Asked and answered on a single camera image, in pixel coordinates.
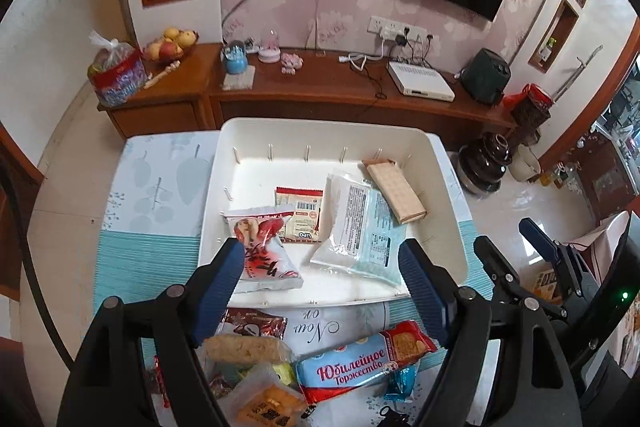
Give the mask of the green pastry packet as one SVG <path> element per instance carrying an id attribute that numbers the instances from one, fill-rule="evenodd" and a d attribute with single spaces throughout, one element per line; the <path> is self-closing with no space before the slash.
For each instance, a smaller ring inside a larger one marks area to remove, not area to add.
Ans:
<path id="1" fill-rule="evenodd" d="M 271 367 L 273 372 L 278 375 L 280 382 L 285 386 L 293 386 L 297 384 L 295 371 L 290 363 L 273 364 Z"/>

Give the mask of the white plastic storage bin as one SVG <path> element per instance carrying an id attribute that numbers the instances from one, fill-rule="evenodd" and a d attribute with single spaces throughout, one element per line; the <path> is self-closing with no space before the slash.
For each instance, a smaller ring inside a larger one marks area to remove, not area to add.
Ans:
<path id="1" fill-rule="evenodd" d="M 279 186 L 324 193 L 320 236 L 331 230 L 329 177 L 367 180 L 366 159 L 393 159 L 427 210 L 406 234 L 457 284 L 469 274 L 460 222 L 468 219 L 462 188 L 438 135 L 419 129 L 274 118 L 233 118 L 221 128 L 203 213 L 198 262 L 213 260 L 230 234 L 224 213 L 272 206 Z"/>

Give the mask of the red white snack bag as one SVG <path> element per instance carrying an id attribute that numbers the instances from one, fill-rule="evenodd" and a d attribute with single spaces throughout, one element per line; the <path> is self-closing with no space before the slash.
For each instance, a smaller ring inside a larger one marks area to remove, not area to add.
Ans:
<path id="1" fill-rule="evenodd" d="M 243 272 L 236 285 L 237 293 L 288 291 L 303 286 L 303 277 L 288 257 L 279 236 L 293 213 L 292 205 L 224 213 L 230 235 L 244 248 Z"/>

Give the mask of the clear bag rice puffs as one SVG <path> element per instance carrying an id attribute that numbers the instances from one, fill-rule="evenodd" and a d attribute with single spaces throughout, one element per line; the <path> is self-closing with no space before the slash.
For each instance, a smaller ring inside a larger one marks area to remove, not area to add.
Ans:
<path id="1" fill-rule="evenodd" d="M 214 362 L 253 366 L 258 363 L 291 363 L 295 357 L 279 338 L 222 334 L 209 337 L 202 347 Z"/>

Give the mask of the dark green air fryer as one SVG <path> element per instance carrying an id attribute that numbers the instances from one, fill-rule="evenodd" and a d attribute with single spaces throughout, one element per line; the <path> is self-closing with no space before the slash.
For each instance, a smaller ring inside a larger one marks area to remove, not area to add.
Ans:
<path id="1" fill-rule="evenodd" d="M 504 89 L 510 79 L 510 66 L 502 56 L 483 48 L 462 70 L 459 82 L 474 101 L 495 106 L 502 100 Z"/>

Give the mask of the blue red cookie package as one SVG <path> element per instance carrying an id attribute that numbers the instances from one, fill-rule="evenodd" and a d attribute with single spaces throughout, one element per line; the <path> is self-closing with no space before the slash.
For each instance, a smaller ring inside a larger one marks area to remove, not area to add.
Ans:
<path id="1" fill-rule="evenodd" d="M 437 351 L 436 343 L 415 321 L 359 339 L 295 364 L 300 392 L 308 405 L 317 405 L 419 362 Z"/>

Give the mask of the pink glass dome ornament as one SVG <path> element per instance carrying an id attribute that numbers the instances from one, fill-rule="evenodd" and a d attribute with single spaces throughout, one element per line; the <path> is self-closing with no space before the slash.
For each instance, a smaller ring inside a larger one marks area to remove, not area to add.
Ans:
<path id="1" fill-rule="evenodd" d="M 279 63 L 281 58 L 280 38 L 274 29 L 265 29 L 260 36 L 258 60 L 265 64 Z"/>

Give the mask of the orange white snack packet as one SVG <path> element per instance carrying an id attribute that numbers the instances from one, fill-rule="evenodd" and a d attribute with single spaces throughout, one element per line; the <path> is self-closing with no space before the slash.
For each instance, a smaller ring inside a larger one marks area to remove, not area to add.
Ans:
<path id="1" fill-rule="evenodd" d="M 288 319 L 259 310 L 229 308 L 222 317 L 217 335 L 272 337 L 282 340 L 288 327 Z"/>

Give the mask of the white set-top box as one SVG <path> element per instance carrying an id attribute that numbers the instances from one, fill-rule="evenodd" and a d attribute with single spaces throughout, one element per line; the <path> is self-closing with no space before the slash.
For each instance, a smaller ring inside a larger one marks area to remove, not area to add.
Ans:
<path id="1" fill-rule="evenodd" d="M 435 69 L 399 62 L 389 62 L 386 68 L 402 95 L 442 102 L 454 101 L 454 90 Z"/>

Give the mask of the beige wafer biscuit pack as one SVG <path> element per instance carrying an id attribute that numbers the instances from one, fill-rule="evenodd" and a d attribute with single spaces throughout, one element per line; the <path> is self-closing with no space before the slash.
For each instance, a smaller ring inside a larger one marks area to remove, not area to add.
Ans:
<path id="1" fill-rule="evenodd" d="M 427 215 L 418 194 L 413 190 L 396 161 L 370 159 L 363 161 L 363 166 L 400 225 L 420 220 Z"/>

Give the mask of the large white blue snack pack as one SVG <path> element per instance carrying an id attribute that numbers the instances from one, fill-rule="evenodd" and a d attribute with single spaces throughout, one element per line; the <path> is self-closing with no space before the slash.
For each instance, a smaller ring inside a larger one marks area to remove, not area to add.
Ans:
<path id="1" fill-rule="evenodd" d="M 401 284 L 398 251 L 406 238 L 384 196 L 372 184 L 337 171 L 328 176 L 329 228 L 310 263 L 323 269 Z"/>

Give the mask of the red edged dark candy packet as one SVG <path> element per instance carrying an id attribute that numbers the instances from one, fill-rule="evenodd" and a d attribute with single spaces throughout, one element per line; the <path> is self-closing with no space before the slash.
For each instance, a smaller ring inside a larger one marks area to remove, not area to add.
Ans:
<path id="1" fill-rule="evenodd" d="M 152 372 L 153 372 L 153 376 L 154 376 L 154 379 L 155 379 L 155 382 L 156 382 L 156 387 L 158 389 L 158 393 L 162 397 L 163 408 L 164 409 L 169 409 L 170 408 L 170 401 L 169 401 L 169 398 L 168 398 L 168 393 L 167 393 L 167 390 L 166 390 L 162 369 L 160 368 L 160 358 L 157 355 L 154 355 L 154 357 L 153 357 L 153 369 L 152 369 Z"/>

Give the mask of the clear bag orange pastries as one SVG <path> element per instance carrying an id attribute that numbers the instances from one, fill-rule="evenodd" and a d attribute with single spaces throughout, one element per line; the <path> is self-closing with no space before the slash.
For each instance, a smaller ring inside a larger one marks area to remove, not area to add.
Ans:
<path id="1" fill-rule="evenodd" d="M 296 426 L 307 410 L 303 395 L 285 386 L 268 363 L 254 366 L 217 403 L 230 426 Z"/>

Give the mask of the small cream red packet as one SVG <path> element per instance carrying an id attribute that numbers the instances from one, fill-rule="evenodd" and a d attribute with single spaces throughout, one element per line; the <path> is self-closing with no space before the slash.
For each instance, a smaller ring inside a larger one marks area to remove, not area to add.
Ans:
<path id="1" fill-rule="evenodd" d="M 320 213 L 323 199 L 322 190 L 310 188 L 276 188 L 276 203 L 292 205 L 293 216 L 288 219 L 279 233 L 284 243 L 318 243 L 320 239 Z"/>

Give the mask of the red bag of snacks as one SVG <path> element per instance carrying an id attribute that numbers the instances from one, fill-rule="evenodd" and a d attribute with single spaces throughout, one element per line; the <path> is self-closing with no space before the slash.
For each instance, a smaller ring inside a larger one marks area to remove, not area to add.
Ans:
<path id="1" fill-rule="evenodd" d="M 125 104 L 148 81 L 142 53 L 129 42 L 107 39 L 91 31 L 89 41 L 98 48 L 87 77 L 104 107 Z"/>

